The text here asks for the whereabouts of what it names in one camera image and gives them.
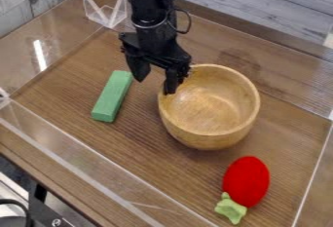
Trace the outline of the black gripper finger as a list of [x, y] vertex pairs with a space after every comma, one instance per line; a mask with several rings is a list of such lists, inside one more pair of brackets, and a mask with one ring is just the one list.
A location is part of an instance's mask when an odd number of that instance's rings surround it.
[[185, 70], [169, 69], [166, 71], [165, 95], [173, 95], [176, 93], [177, 88], [184, 83], [186, 77], [188, 72]]
[[138, 82], [142, 82], [151, 72], [150, 62], [143, 57], [126, 57], [127, 66]]

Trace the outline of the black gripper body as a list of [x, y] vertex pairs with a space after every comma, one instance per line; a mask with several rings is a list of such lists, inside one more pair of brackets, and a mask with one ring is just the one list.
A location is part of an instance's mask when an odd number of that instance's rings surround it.
[[177, 42], [177, 36], [186, 34], [174, 22], [164, 22], [153, 27], [137, 27], [134, 32], [119, 35], [125, 57], [143, 57], [150, 66], [189, 72], [192, 56]]

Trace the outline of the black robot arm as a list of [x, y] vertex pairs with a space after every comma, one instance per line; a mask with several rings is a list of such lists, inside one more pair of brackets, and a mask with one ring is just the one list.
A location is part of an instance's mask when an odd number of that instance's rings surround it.
[[122, 52], [137, 81], [142, 82], [157, 65], [166, 71], [165, 94], [176, 93], [189, 76], [192, 56], [177, 43], [177, 36], [190, 31], [177, 28], [177, 13], [189, 13], [174, 0], [127, 0], [131, 6], [134, 32], [119, 35]]

